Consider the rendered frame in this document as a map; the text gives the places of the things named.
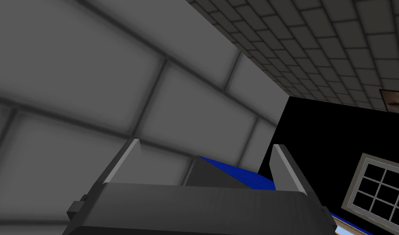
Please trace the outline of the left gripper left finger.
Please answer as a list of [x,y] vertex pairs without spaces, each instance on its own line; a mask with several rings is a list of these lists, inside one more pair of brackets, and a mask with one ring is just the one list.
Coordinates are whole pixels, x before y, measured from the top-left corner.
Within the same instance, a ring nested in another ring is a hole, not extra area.
[[131,138],[126,141],[113,160],[96,180],[96,186],[105,183],[127,183],[131,158],[141,156],[140,140]]

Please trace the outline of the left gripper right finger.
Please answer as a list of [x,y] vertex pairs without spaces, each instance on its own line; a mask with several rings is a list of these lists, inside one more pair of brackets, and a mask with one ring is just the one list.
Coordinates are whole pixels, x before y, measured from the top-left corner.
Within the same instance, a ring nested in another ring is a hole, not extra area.
[[302,192],[309,197],[316,196],[314,189],[284,145],[273,145],[269,166],[276,190]]

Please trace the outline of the blue topped furniture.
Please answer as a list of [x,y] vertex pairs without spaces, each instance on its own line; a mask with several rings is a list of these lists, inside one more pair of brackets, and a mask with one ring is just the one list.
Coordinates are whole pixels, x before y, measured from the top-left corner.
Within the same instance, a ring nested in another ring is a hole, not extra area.
[[[275,190],[274,183],[262,175],[201,156],[191,161],[182,185]],[[373,235],[353,224],[348,224],[335,215],[332,217],[338,226],[335,235]],[[284,228],[281,231],[269,230],[261,233],[260,231],[264,228],[263,224],[250,224],[245,217],[235,217],[234,219],[233,222],[229,222],[228,224],[232,229],[241,229],[242,235],[306,235],[301,231],[290,233],[285,231]]]

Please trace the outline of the white framed window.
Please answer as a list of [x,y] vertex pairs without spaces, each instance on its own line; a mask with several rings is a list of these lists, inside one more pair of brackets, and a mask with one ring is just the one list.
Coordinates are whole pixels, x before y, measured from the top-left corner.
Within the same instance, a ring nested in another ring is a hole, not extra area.
[[399,235],[399,163],[363,153],[341,208]]

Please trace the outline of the brown framed wall picture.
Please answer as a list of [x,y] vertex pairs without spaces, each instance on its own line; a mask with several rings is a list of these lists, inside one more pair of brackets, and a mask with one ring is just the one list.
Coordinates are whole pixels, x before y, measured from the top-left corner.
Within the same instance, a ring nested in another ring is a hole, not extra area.
[[379,89],[387,112],[399,114],[399,91]]

